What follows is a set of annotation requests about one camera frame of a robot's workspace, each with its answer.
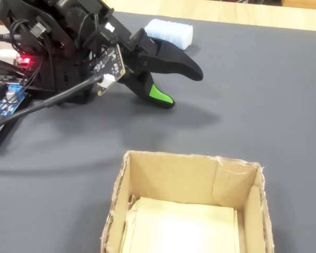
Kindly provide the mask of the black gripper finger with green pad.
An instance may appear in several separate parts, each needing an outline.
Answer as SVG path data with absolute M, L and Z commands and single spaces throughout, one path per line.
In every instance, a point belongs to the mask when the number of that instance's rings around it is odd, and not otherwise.
M 150 72 L 144 71 L 139 75 L 128 72 L 121 78 L 121 83 L 140 99 L 158 108 L 171 109 L 175 106 L 174 100 L 157 88 Z

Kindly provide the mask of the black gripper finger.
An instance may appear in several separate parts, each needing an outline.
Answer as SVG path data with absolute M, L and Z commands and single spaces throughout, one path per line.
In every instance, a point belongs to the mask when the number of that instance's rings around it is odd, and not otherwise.
M 139 66 L 143 70 L 160 74 L 180 74 L 194 81 L 203 80 L 203 71 L 199 65 L 183 50 L 171 42 L 151 39 L 155 44 L 153 52 L 139 53 Z

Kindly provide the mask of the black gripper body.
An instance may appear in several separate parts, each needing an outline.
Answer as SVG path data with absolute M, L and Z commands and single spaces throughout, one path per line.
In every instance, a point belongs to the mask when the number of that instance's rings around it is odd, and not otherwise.
M 119 20 L 113 16 L 114 9 L 100 4 L 95 9 L 101 20 L 100 38 L 107 44 L 118 44 L 124 66 L 133 76 L 147 76 L 144 56 L 149 55 L 149 37 L 144 29 L 132 34 Z

